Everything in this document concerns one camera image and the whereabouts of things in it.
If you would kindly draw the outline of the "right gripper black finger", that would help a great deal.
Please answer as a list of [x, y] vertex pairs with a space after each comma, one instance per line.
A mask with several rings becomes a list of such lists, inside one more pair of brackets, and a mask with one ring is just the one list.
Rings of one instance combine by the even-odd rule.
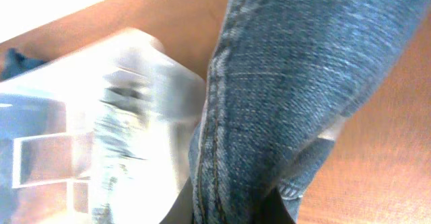
[[265, 197], [257, 209], [254, 224], [296, 224], [286, 210], [277, 188]]

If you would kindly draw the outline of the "medium blue jeans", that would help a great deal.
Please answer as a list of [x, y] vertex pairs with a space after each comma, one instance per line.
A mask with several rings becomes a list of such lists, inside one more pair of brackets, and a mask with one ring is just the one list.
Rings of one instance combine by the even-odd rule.
[[189, 150], [196, 223], [293, 219], [345, 121], [373, 95], [430, 0], [229, 0]]

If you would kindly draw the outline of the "dark blue taped knit garment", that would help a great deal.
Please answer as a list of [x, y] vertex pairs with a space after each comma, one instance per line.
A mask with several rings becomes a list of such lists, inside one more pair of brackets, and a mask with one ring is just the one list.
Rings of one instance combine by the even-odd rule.
[[1, 73], [1, 80], [11, 79], [44, 64], [46, 64], [44, 60], [29, 58], [18, 52], [15, 48], [10, 48], [5, 55], [5, 68]]

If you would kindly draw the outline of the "clear plastic storage bin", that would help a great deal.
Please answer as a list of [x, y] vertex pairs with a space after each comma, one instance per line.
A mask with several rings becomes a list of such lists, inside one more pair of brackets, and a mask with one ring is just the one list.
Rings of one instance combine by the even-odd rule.
[[1, 82], [2, 223], [191, 223], [205, 82], [127, 28]]

